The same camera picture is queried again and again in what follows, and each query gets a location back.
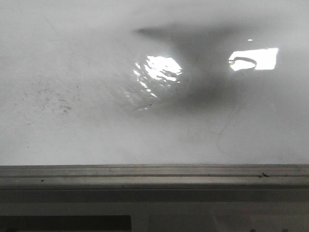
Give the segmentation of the white whiteboard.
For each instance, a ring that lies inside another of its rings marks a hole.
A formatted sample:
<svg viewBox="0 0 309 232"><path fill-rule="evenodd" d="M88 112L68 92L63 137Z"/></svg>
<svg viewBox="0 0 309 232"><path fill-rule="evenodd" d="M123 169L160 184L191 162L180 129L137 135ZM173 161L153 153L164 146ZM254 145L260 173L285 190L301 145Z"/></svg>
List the white whiteboard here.
<svg viewBox="0 0 309 232"><path fill-rule="evenodd" d="M308 161L308 1L1 1L1 165Z"/></svg>

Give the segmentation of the grey aluminium whiteboard frame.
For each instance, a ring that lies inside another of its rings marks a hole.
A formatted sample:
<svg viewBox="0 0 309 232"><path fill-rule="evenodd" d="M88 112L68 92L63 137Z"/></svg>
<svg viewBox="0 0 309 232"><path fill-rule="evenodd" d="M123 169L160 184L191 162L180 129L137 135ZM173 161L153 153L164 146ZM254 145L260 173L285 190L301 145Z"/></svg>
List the grey aluminium whiteboard frame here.
<svg viewBox="0 0 309 232"><path fill-rule="evenodd" d="M306 164L1 166L0 187L40 189L307 189Z"/></svg>

